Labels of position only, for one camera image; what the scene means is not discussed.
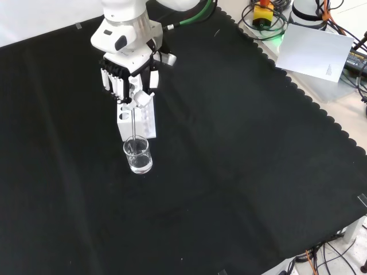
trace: black tablecloth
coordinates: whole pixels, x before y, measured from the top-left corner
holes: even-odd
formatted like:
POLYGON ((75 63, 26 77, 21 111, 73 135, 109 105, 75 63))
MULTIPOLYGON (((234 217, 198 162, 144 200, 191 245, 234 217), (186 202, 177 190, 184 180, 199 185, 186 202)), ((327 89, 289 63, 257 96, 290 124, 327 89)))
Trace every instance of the black tablecloth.
POLYGON ((166 36, 154 165, 133 174, 101 20, 0 49, 2 274, 261 274, 365 214, 364 150, 220 9, 166 36))

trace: scalloped edge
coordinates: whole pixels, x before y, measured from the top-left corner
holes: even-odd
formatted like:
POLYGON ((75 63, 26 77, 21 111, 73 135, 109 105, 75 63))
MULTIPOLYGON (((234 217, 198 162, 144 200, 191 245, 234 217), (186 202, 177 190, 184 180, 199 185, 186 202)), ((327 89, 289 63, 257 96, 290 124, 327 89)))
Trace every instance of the scalloped edge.
MULTIPOLYGON (((236 23, 236 21, 232 18, 232 16, 230 16, 230 15, 229 15, 229 14, 227 14, 224 10, 222 10, 222 8, 221 8, 221 7, 218 7, 218 6, 217 6, 217 7, 216 7, 216 11, 217 11, 217 12, 219 12, 219 13, 221 13, 221 14, 223 14, 223 15, 225 15, 226 17, 228 17, 228 19, 229 19, 231 22, 233 22, 233 24, 234 24, 234 25, 235 25, 235 27, 237 28, 237 23, 236 23)), ((322 114, 323 114, 323 116, 325 116, 325 118, 329 121, 329 123, 331 123, 334 127, 337 127, 337 128, 339 129, 339 131, 341 132, 342 136, 343 136, 344 138, 346 138, 346 140, 349 142, 349 144, 350 144, 352 147, 354 147, 354 148, 357 150, 357 152, 358 152, 362 157, 364 157, 365 161, 367 161, 367 152, 366 152, 367 148, 366 148, 366 150, 365 150, 364 148, 362 148, 362 147, 358 146, 358 145, 357 145, 357 142, 356 142, 354 139, 351 139, 351 138, 349 137, 349 136, 350 136, 350 135, 349 135, 349 133, 348 133, 348 132, 346 132, 346 131, 344 131, 344 130, 342 129, 342 126, 341 126, 339 123, 335 122, 335 118, 333 118, 332 116, 327 115, 327 111, 326 111, 326 110, 322 109, 318 103, 314 102, 314 100, 312 99, 312 97, 310 97, 310 96, 306 95, 306 93, 304 92, 304 90, 299 89, 299 88, 298 88, 298 86, 297 86, 297 84, 296 84, 296 83, 294 83, 294 82, 292 82, 292 78, 288 75, 288 73, 287 73, 285 70, 283 70, 283 69, 279 69, 279 68, 276 68, 276 67, 275 67, 275 61, 274 61, 273 59, 270 59, 270 58, 269 58, 269 56, 268 56, 267 54, 263 53, 263 49, 259 46, 259 44, 258 44, 258 43, 256 43, 256 42, 255 42, 255 40, 254 40, 254 39, 252 39, 252 38, 251 38, 247 33, 245 33, 245 31, 244 31, 243 29, 241 29, 241 28, 240 28, 240 30, 242 31, 242 33, 243 33, 245 36, 247 36, 247 37, 248 37, 248 39, 249 39, 250 41, 252 41, 252 45, 253 45, 254 47, 256 47, 256 48, 257 48, 257 51, 260 53, 260 55, 261 55, 261 56, 263 56, 263 57, 265 57, 265 58, 266 58, 266 60, 271 64, 271 66, 272 66, 273 68, 275 68, 276 70, 281 70, 282 72, 284 72, 284 74, 285 74, 284 76, 285 76, 285 78, 286 78, 286 81, 288 81, 288 82, 290 83, 290 86, 293 86, 293 87, 296 89, 296 91, 297 91, 300 95, 302 95, 302 96, 303 96, 303 98, 304 98, 305 100, 307 100, 309 104, 311 104, 311 107, 312 107, 312 108, 319 109, 320 113, 322 113, 322 114)))

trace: glass beaker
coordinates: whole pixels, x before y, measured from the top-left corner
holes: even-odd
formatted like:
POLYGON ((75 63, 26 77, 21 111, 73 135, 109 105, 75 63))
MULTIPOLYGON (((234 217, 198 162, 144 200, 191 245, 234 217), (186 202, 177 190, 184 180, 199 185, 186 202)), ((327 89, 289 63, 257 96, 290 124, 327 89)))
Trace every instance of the glass beaker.
POLYGON ((124 143, 124 152, 132 172, 145 174, 153 165, 149 151, 149 142, 142 136, 130 136, 124 143))

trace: orange cable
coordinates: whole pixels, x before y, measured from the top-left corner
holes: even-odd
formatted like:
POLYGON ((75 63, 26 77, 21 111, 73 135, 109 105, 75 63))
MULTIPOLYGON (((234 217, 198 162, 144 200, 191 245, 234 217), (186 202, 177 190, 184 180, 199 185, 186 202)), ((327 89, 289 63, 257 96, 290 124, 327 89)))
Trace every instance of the orange cable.
POLYGON ((324 2, 323 2, 323 10, 324 10, 324 12, 323 12, 322 19, 324 21, 327 21, 328 19, 330 19, 334 24, 336 24, 333 17, 331 16, 331 13, 327 11, 327 0, 324 0, 324 2))
POLYGON ((315 275, 317 275, 317 272, 316 272, 316 270, 314 269, 314 266, 312 265, 312 262, 311 262, 311 260, 310 260, 309 252, 308 252, 307 250, 306 250, 306 256, 307 256, 307 260, 309 261, 310 266, 311 266, 311 268, 312 268, 312 270, 313 270, 314 274, 315 274, 315 275))

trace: green cable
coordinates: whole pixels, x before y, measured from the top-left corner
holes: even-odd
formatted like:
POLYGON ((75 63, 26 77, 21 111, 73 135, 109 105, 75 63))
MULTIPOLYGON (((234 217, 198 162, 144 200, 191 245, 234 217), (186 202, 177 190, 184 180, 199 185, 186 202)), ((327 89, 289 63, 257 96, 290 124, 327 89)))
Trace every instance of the green cable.
POLYGON ((201 12, 199 12, 194 17, 191 17, 189 19, 181 21, 179 24, 180 25, 188 25, 188 24, 193 23, 195 20, 199 19, 209 9, 211 4, 212 4, 212 0, 208 0, 205 7, 201 10, 201 12))

